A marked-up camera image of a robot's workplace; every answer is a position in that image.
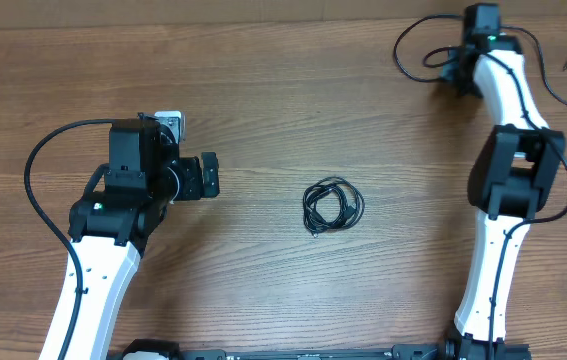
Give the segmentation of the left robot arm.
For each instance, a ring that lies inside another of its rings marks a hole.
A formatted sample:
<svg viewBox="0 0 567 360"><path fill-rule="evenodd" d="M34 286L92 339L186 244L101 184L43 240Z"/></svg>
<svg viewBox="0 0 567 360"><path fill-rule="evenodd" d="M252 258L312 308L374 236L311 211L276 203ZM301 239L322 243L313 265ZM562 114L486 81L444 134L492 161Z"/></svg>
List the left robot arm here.
<svg viewBox="0 0 567 360"><path fill-rule="evenodd" d="M109 159L52 230L68 252L43 359L104 359L118 312L152 232L169 205L219 195L213 152L183 157L186 121L176 110L109 119Z"/></svg>

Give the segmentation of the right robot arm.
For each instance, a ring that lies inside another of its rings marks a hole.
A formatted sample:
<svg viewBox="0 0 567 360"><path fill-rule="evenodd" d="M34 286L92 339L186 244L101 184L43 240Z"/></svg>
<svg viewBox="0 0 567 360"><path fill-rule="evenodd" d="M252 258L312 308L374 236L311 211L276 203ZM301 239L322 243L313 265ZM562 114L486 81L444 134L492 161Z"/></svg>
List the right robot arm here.
<svg viewBox="0 0 567 360"><path fill-rule="evenodd" d="M481 97L493 128L467 185L476 209L475 245L454 328L441 359L528 359L526 345L508 345L506 310L526 234L540 222L560 165L565 137L540 115L527 84L518 39L508 35L492 3L468 6L461 44L450 51L442 78Z"/></svg>

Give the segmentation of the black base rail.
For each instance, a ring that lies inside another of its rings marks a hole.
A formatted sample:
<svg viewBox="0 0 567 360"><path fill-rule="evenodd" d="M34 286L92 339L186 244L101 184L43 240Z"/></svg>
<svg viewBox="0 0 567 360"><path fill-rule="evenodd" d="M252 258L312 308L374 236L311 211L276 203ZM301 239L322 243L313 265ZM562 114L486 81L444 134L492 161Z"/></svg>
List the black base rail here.
<svg viewBox="0 0 567 360"><path fill-rule="evenodd" d="M226 352L224 350L181 350L176 342L137 339L125 350L106 356L107 360L530 360L528 345L493 343L468 339L446 340L441 344L396 344L389 349L292 350Z"/></svg>

